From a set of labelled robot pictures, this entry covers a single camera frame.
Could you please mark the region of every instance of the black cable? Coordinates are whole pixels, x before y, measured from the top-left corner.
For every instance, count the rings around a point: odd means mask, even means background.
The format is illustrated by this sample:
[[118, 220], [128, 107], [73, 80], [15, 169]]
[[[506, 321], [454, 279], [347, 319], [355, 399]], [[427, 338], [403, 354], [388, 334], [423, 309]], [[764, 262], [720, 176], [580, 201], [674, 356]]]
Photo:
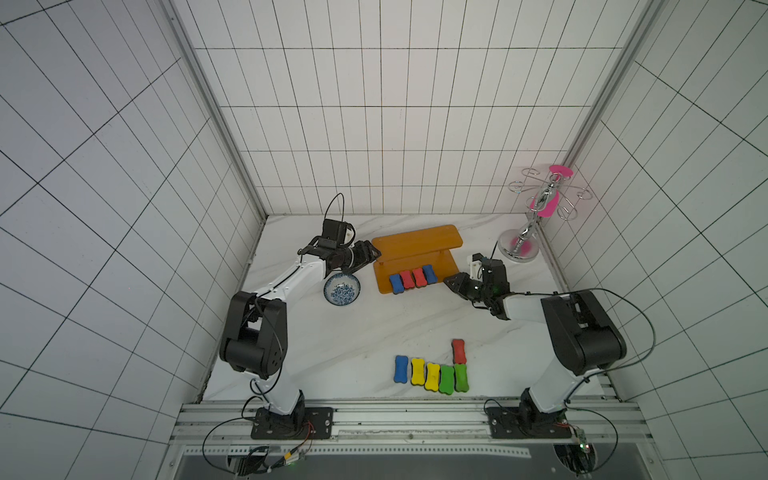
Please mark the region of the black cable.
[[616, 425], [614, 425], [614, 423], [611, 420], [609, 420], [608, 417], [603, 415], [602, 413], [598, 413], [598, 412], [595, 412], [594, 410], [590, 410], [590, 409], [576, 409], [576, 408], [571, 408], [571, 407], [568, 407], [568, 409], [569, 410], [581, 410], [581, 411], [584, 411], [584, 412], [591, 412], [591, 413], [594, 413], [595, 415], [599, 415], [599, 416], [603, 417], [606, 422], [610, 423], [611, 427], [613, 427], [613, 429], [614, 429], [614, 434], [616, 435], [616, 441], [614, 442], [614, 447], [611, 450], [611, 453], [609, 453], [608, 456], [605, 457], [605, 460], [600, 465], [594, 467], [588, 473], [596, 472], [597, 470], [600, 470], [601, 468], [603, 468], [605, 466], [605, 464], [608, 463], [608, 460], [610, 460], [611, 457], [614, 456], [614, 452], [616, 452], [616, 448], [619, 446], [619, 431], [616, 430]]
[[[276, 331], [276, 328], [275, 328], [275, 324], [272, 323], [272, 320], [268, 319], [266, 317], [266, 315], [264, 315], [264, 311], [262, 311], [261, 307], [259, 306], [259, 298], [260, 297], [257, 297], [256, 301], [253, 302], [253, 309], [251, 310], [251, 312], [253, 312], [253, 310], [257, 310], [259, 312], [259, 315], [261, 315], [261, 318], [263, 320], [265, 320], [267, 323], [270, 324], [270, 326], [272, 327], [272, 333], [273, 333], [273, 335], [275, 337], [275, 340], [277, 340], [277, 346], [280, 347], [280, 357], [282, 357], [283, 361], [285, 362], [285, 350], [283, 350], [283, 344], [280, 343], [280, 338], [277, 336], [277, 331]], [[254, 392], [253, 391], [253, 385], [256, 383], [256, 379], [251, 379], [250, 380], [250, 384], [249, 384], [250, 391], [252, 393], [254, 393], [255, 395], [261, 395], [262, 397], [264, 397], [267, 393], [269, 393], [272, 390], [274, 390], [274, 388], [277, 386], [277, 383], [280, 381], [280, 376], [282, 374], [283, 374], [283, 367], [281, 366], [280, 370], [278, 370], [278, 372], [277, 372], [277, 378], [275, 379], [275, 383], [273, 383], [272, 386], [270, 388], [268, 388], [268, 390], [266, 392], [262, 392], [258, 385], [256, 385], [256, 388], [259, 390], [259, 393]]]
[[624, 302], [627, 302], [630, 305], [632, 305], [638, 312], [640, 312], [640, 314], [643, 316], [643, 318], [645, 318], [645, 320], [648, 322], [648, 326], [650, 326], [650, 332], [653, 335], [654, 339], [653, 339], [653, 342], [650, 345], [650, 348], [648, 349], [648, 351], [646, 351], [645, 355], [643, 355], [642, 358], [640, 357], [640, 354], [638, 353], [637, 354], [637, 360], [635, 360], [634, 362], [625, 363], [624, 365], [615, 366], [615, 367], [610, 368], [610, 369], [604, 369], [604, 370], [601, 370], [600, 372], [595, 372], [595, 373], [592, 373], [592, 374], [587, 375], [584, 378], [582, 378], [581, 381], [578, 383], [578, 385], [576, 385], [576, 388], [571, 390], [571, 393], [569, 393], [568, 396], [565, 397], [565, 403], [569, 403], [571, 401], [571, 396], [574, 393], [576, 393], [576, 390], [578, 390], [578, 388], [580, 386], [582, 386], [585, 382], [587, 382], [591, 377], [593, 377], [595, 375], [600, 375], [601, 373], [615, 372], [616, 370], [626, 369], [627, 367], [637, 365], [638, 363], [643, 362], [646, 358], [648, 358], [651, 355], [651, 353], [654, 351], [654, 349], [656, 348], [656, 329], [654, 328], [654, 324], [648, 318], [648, 315], [646, 315], [643, 310], [640, 310], [640, 307], [638, 307], [634, 303], [630, 302], [626, 298], [622, 297], [618, 293], [612, 292], [612, 291], [610, 291], [608, 289], [605, 289], [605, 288], [595, 287], [595, 288], [587, 288], [586, 290], [602, 290], [604, 292], [608, 292], [608, 293], [610, 293], [612, 295], [615, 295], [615, 296], [619, 297], [620, 299], [622, 299]]
[[648, 358], [651, 355], [651, 353], [654, 351], [654, 349], [656, 348], [656, 329], [654, 328], [654, 324], [650, 321], [650, 319], [648, 318], [648, 315], [646, 315], [645, 312], [643, 310], [641, 310], [639, 306], [635, 305], [634, 303], [632, 303], [631, 301], [627, 300], [626, 298], [624, 298], [623, 296], [619, 295], [618, 293], [616, 293], [614, 291], [611, 291], [611, 290], [609, 290], [607, 288], [601, 288], [599, 286], [592, 287], [592, 288], [585, 288], [583, 290], [578, 290], [578, 291], [574, 291], [574, 292], [556, 293], [555, 295], [553, 295], [551, 293], [531, 293], [531, 292], [512, 292], [511, 293], [511, 295], [526, 295], [526, 296], [527, 295], [560, 296], [560, 295], [571, 295], [573, 293], [579, 293], [579, 292], [583, 292], [583, 291], [592, 291], [592, 290], [601, 290], [603, 292], [608, 292], [611, 295], [617, 296], [619, 299], [621, 299], [624, 302], [627, 302], [630, 305], [632, 305], [643, 316], [643, 318], [645, 318], [645, 320], [648, 322], [648, 326], [650, 327], [651, 335], [653, 336], [653, 342], [651, 343], [650, 348], [648, 349], [648, 351], [646, 351], [645, 355], [642, 356], [642, 358], [640, 357], [640, 354], [638, 353], [637, 354], [637, 360], [635, 360], [634, 362], [625, 363], [624, 365], [621, 365], [621, 366], [615, 366], [615, 367], [610, 368], [610, 369], [605, 369], [605, 370], [601, 370], [599, 372], [591, 373], [590, 375], [587, 375], [584, 378], [582, 378], [581, 381], [579, 381], [579, 383], [576, 385], [576, 388], [571, 390], [571, 393], [569, 393], [568, 396], [565, 397], [565, 403], [569, 403], [571, 401], [571, 396], [574, 393], [576, 393], [576, 390], [578, 390], [578, 388], [580, 386], [582, 386], [584, 383], [588, 382], [591, 377], [593, 377], [595, 375], [600, 375], [601, 373], [608, 373], [608, 372], [614, 372], [614, 371], [620, 370], [620, 369], [626, 369], [627, 367], [635, 366], [638, 363], [643, 362], [646, 358]]
[[205, 461], [207, 462], [207, 464], [208, 464], [208, 465], [210, 465], [210, 466], [214, 467], [216, 470], [221, 470], [222, 472], [226, 472], [226, 473], [230, 473], [230, 474], [232, 474], [232, 475], [235, 475], [235, 472], [233, 472], [233, 471], [229, 470], [228, 468], [223, 468], [223, 467], [220, 467], [219, 465], [214, 465], [214, 464], [213, 464], [213, 463], [212, 463], [212, 462], [211, 462], [211, 461], [208, 459], [207, 455], [205, 455], [205, 442], [208, 440], [208, 437], [210, 437], [210, 434], [211, 434], [211, 433], [213, 433], [215, 429], [218, 429], [219, 427], [221, 427], [223, 424], [225, 424], [225, 423], [229, 423], [229, 422], [234, 422], [235, 420], [242, 420], [242, 419], [243, 419], [242, 417], [236, 417], [236, 418], [234, 418], [234, 419], [224, 420], [224, 421], [223, 421], [223, 422], [221, 422], [219, 425], [216, 425], [215, 427], [213, 427], [213, 428], [212, 428], [212, 429], [211, 429], [211, 430], [208, 432], [208, 434], [207, 434], [207, 435], [205, 435], [205, 438], [203, 439], [203, 460], [205, 460]]
[[488, 410], [485, 408], [485, 406], [488, 405], [488, 402], [494, 402], [496, 405], [498, 405], [500, 409], [506, 410], [507, 412], [511, 413], [512, 416], [515, 417], [515, 420], [517, 421], [518, 430], [520, 430], [520, 433], [522, 433], [523, 435], [529, 438], [533, 437], [533, 435], [530, 432], [526, 432], [525, 429], [523, 428], [523, 422], [520, 421], [520, 412], [516, 412], [515, 410], [510, 409], [509, 407], [503, 406], [501, 403], [498, 402], [497, 399], [487, 399], [485, 400], [485, 403], [482, 404], [482, 411], [486, 415], [488, 415]]
[[331, 205], [333, 205], [333, 201], [336, 198], [338, 198], [339, 195], [341, 195], [341, 221], [342, 222], [344, 221], [344, 210], [346, 210], [346, 200], [344, 200], [344, 194], [341, 192], [337, 193], [336, 196], [331, 199], [330, 203], [328, 204], [328, 207], [326, 208], [326, 212], [323, 215], [323, 220], [325, 220], [326, 217], [328, 217], [328, 210], [330, 210]]
[[[211, 429], [211, 430], [210, 430], [210, 431], [209, 431], [209, 432], [208, 432], [208, 433], [205, 435], [205, 438], [203, 439], [203, 446], [202, 446], [202, 451], [203, 451], [203, 460], [205, 460], [205, 462], [206, 462], [208, 465], [210, 465], [210, 466], [214, 467], [216, 470], [221, 470], [222, 472], [226, 472], [226, 473], [230, 473], [230, 474], [233, 474], [233, 475], [237, 475], [237, 473], [236, 473], [236, 472], [233, 472], [233, 471], [231, 471], [231, 470], [229, 470], [229, 469], [227, 469], [227, 468], [224, 468], [224, 467], [220, 467], [220, 466], [218, 466], [218, 465], [214, 465], [214, 464], [211, 462], [211, 460], [209, 460], [208, 456], [207, 456], [207, 455], [205, 455], [205, 442], [207, 442], [208, 438], [210, 437], [210, 434], [211, 434], [211, 433], [213, 433], [215, 429], [218, 429], [219, 427], [221, 427], [221, 426], [222, 426], [222, 425], [224, 425], [225, 423], [234, 422], [234, 421], [236, 421], [236, 420], [249, 420], [249, 421], [251, 421], [251, 422], [255, 422], [255, 421], [256, 421], [256, 417], [255, 417], [255, 416], [254, 416], [254, 417], [246, 417], [246, 416], [245, 416], [245, 409], [246, 409], [246, 407], [248, 406], [248, 404], [251, 402], [251, 400], [253, 400], [253, 399], [257, 399], [257, 398], [259, 398], [259, 396], [258, 396], [258, 395], [254, 395], [254, 396], [250, 397], [248, 400], [246, 400], [246, 401], [245, 401], [245, 403], [243, 404], [243, 408], [240, 410], [240, 416], [239, 416], [239, 417], [235, 417], [235, 418], [233, 418], [233, 419], [229, 419], [229, 420], [224, 420], [223, 422], [221, 422], [221, 423], [219, 423], [218, 425], [214, 426], [214, 427], [213, 427], [213, 428], [212, 428], [212, 429]], [[306, 424], [306, 427], [307, 427], [308, 429], [311, 429], [311, 427], [310, 427], [310, 424], [309, 424], [309, 423], [307, 423], [307, 424]], [[302, 443], [301, 443], [301, 444], [300, 444], [298, 447], [296, 447], [295, 449], [298, 449], [298, 448], [299, 448], [301, 445], [303, 445], [303, 444], [304, 444], [304, 442], [302, 442]], [[258, 467], [261, 467], [261, 466], [262, 466], [262, 465], [263, 465], [263, 464], [266, 462], [266, 457], [267, 457], [267, 456], [270, 454], [270, 447], [269, 447], [268, 445], [260, 445], [260, 446], [254, 447], [253, 449], [251, 449], [251, 450], [248, 452], [248, 455], [247, 455], [247, 457], [246, 457], [246, 458], [250, 458], [250, 457], [251, 457], [251, 456], [252, 456], [254, 453], [256, 453], [256, 452], [265, 452], [265, 454], [264, 454], [264, 457], [263, 457], [263, 460], [262, 460], [262, 461], [260, 462], [260, 464], [258, 465]], [[279, 459], [279, 460], [277, 460], [275, 463], [273, 463], [271, 466], [267, 467], [266, 469], [264, 469], [264, 470], [260, 470], [260, 471], [257, 471], [257, 472], [252, 472], [252, 473], [255, 473], [255, 474], [261, 474], [261, 473], [269, 473], [269, 471], [271, 471], [271, 470], [274, 470], [275, 468], [279, 468], [279, 467], [282, 467], [282, 466], [284, 466], [284, 465], [285, 465], [285, 457], [280, 457], [280, 459]]]

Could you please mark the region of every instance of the green bone-shaped block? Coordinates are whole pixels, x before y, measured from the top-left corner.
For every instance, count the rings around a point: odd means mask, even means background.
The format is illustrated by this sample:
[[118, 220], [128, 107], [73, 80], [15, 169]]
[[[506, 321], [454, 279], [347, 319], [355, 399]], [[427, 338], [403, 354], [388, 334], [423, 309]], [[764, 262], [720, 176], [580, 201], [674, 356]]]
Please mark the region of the green bone-shaped block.
[[456, 371], [456, 392], [468, 392], [467, 365], [454, 365], [453, 368]]
[[440, 392], [447, 395], [453, 393], [453, 367], [450, 365], [440, 366]]

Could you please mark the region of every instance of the orange shelf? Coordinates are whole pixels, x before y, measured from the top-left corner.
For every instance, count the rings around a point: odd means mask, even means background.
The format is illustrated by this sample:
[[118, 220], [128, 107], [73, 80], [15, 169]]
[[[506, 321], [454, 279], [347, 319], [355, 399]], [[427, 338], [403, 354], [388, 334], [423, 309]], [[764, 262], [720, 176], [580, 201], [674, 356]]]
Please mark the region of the orange shelf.
[[455, 225], [425, 228], [413, 232], [398, 233], [371, 240], [382, 256], [373, 264], [380, 293], [392, 293], [389, 276], [403, 270], [432, 265], [437, 280], [458, 273], [451, 255], [452, 248], [464, 244]]

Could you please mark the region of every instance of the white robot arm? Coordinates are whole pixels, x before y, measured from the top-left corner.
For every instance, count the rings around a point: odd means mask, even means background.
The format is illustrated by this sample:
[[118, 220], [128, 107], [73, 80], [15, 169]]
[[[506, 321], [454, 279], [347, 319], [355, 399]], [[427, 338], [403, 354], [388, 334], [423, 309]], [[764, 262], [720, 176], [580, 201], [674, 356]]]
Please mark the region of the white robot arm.
[[[236, 371], [253, 376], [256, 388], [270, 404], [257, 415], [284, 432], [297, 432], [304, 423], [303, 394], [282, 372], [288, 350], [287, 313], [332, 271], [353, 273], [381, 256], [370, 242], [358, 241], [351, 247], [353, 241], [352, 225], [325, 219], [323, 235], [299, 250], [299, 258], [288, 270], [255, 292], [237, 293], [230, 303], [219, 357]], [[509, 291], [501, 260], [479, 253], [472, 260], [472, 275], [457, 273], [445, 278], [444, 283], [454, 293], [473, 303], [484, 303], [500, 319], [520, 318], [522, 314], [547, 323], [555, 359], [523, 392], [518, 420], [526, 432], [535, 434], [537, 427], [557, 422], [568, 398], [584, 379], [623, 358], [627, 347], [591, 292], [525, 297]]]
[[354, 240], [351, 224], [326, 218], [323, 234], [297, 252], [299, 257], [288, 270], [255, 292], [236, 293], [230, 301], [219, 358], [253, 376], [269, 403], [269, 409], [260, 409], [257, 415], [283, 432], [297, 432], [304, 417], [303, 394], [282, 368], [288, 350], [288, 312], [332, 271], [351, 274], [381, 256], [369, 241], [353, 246]]
[[585, 380], [627, 354], [624, 338], [591, 291], [511, 292], [504, 263], [480, 253], [470, 259], [470, 270], [446, 277], [443, 283], [473, 305], [484, 303], [499, 319], [534, 320], [549, 329], [555, 358], [520, 398], [519, 422], [524, 430], [535, 433], [537, 427], [557, 422]]

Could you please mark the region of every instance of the white marble surface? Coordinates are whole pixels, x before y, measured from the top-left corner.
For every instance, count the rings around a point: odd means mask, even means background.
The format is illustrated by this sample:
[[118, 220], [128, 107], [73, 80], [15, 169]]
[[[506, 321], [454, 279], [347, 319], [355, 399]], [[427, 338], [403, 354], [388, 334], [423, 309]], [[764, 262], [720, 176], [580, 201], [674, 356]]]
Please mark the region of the white marble surface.
[[[345, 220], [357, 229], [358, 240], [452, 223], [464, 240], [452, 254], [458, 268], [468, 271], [468, 255], [490, 254], [498, 235], [520, 227], [525, 215], [350, 215]], [[321, 216], [270, 217], [243, 290], [255, 290], [290, 266], [296, 251], [319, 234], [322, 221]], [[558, 289], [542, 255], [530, 263], [506, 259], [505, 263], [513, 291]], [[323, 282], [289, 313], [284, 367], [308, 399], [442, 398], [422, 387], [394, 383], [394, 359], [406, 355], [450, 364], [454, 338], [466, 342], [470, 385], [469, 392], [454, 396], [518, 396], [554, 358], [542, 323], [499, 320], [472, 308], [441, 283], [397, 296], [382, 295], [371, 265], [356, 276], [362, 289], [351, 305], [328, 303]], [[246, 399], [251, 395], [248, 379], [217, 359], [204, 399]], [[592, 382], [579, 393], [601, 393], [597, 384]]]

